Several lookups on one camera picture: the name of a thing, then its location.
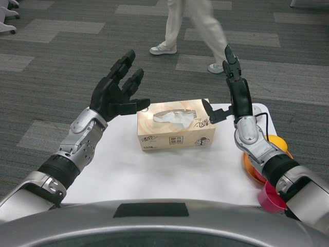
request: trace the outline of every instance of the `cable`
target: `cable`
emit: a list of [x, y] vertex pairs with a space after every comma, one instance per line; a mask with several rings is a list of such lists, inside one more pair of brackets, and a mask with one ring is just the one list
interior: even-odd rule
[[268, 114], [267, 112], [262, 112], [260, 114], [255, 115], [255, 117], [261, 116], [261, 115], [266, 115], [266, 139], [269, 142], [269, 138], [268, 138]]

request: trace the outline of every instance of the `white sneaker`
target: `white sneaker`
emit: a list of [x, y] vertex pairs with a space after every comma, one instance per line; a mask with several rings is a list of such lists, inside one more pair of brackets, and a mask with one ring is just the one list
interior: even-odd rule
[[150, 53], [153, 55], [175, 54], [176, 52], [177, 52], [176, 45], [172, 49], [162, 49], [159, 44], [158, 46], [152, 47], [150, 49]]
[[220, 73], [224, 72], [224, 69], [223, 69], [223, 67], [218, 66], [216, 63], [213, 63], [208, 66], [208, 71], [213, 74], [220, 74]]

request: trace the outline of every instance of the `tissue box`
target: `tissue box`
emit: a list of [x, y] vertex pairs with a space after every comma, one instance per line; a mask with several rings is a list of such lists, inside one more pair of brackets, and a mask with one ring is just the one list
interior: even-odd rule
[[216, 129], [200, 99], [151, 104], [137, 119], [143, 151], [210, 145]]

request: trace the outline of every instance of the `table surface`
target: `table surface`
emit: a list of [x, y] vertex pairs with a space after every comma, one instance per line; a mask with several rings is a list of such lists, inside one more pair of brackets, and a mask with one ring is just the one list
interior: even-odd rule
[[[262, 112], [266, 106], [257, 105]], [[229, 104], [212, 104], [227, 110]], [[266, 117], [258, 125], [265, 132]], [[269, 115], [269, 134], [276, 135]], [[197, 199], [259, 206], [262, 185], [243, 167], [234, 142], [233, 116], [216, 125], [210, 146], [143, 152], [137, 138], [137, 115], [109, 123], [93, 161], [68, 189], [63, 203], [125, 199]]]

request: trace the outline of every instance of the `gray carpet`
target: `gray carpet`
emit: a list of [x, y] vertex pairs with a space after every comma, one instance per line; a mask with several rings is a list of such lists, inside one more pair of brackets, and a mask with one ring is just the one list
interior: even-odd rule
[[[6, 19], [17, 33], [0, 33], [0, 198], [56, 149], [93, 88], [128, 49], [137, 55], [131, 72], [145, 70], [136, 97], [229, 102], [225, 76], [207, 73], [212, 53], [188, 17], [177, 54], [149, 54], [165, 36], [164, 2], [20, 1], [14, 10], [21, 19]], [[289, 0], [214, 2], [253, 102], [269, 108], [295, 159], [329, 181], [328, 1], [297, 0], [296, 8]], [[200, 64], [186, 62], [189, 56]]]

